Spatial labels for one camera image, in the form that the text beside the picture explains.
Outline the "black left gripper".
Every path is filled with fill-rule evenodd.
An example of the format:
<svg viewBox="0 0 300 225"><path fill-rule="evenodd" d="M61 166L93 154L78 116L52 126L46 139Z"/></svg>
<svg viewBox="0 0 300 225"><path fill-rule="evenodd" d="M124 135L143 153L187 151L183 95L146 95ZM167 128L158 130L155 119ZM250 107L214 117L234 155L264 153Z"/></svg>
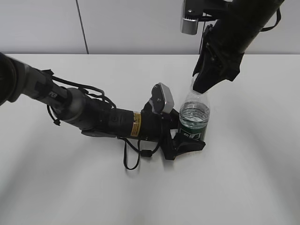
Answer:
<svg viewBox="0 0 300 225"><path fill-rule="evenodd" d="M136 151L141 157L150 158L161 148L167 160L174 160L182 154L202 151L206 143L189 138L172 139L171 130L177 129L180 122L179 112L174 108L170 114L155 114L150 103L146 103L141 112L113 108L109 111L108 133L118 138L131 138L156 142L154 150Z"/></svg>

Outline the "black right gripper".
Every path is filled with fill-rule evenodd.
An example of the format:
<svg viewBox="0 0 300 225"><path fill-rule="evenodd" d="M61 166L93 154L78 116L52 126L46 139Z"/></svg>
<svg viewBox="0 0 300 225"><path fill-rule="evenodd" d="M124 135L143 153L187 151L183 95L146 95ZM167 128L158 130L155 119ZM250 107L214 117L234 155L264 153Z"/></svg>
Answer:
<svg viewBox="0 0 300 225"><path fill-rule="evenodd" d="M193 90L203 94L216 84L233 81L240 73L246 49L260 32L275 28L281 20L283 0L234 0L227 15L203 34L199 59L193 71Z"/></svg>

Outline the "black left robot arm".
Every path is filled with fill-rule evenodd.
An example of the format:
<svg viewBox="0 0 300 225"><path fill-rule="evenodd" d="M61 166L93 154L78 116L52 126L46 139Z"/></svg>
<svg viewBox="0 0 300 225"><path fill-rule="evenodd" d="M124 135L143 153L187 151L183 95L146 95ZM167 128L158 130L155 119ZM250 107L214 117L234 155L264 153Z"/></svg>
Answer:
<svg viewBox="0 0 300 225"><path fill-rule="evenodd" d="M165 159L201 151L205 142L178 131L179 113L170 89L156 84L140 112L119 109L98 88L60 79L51 70L39 70L2 54L0 56L0 101L14 102L26 95L47 106L56 125L68 123L91 137L111 137L130 145L130 139L155 142Z"/></svg>

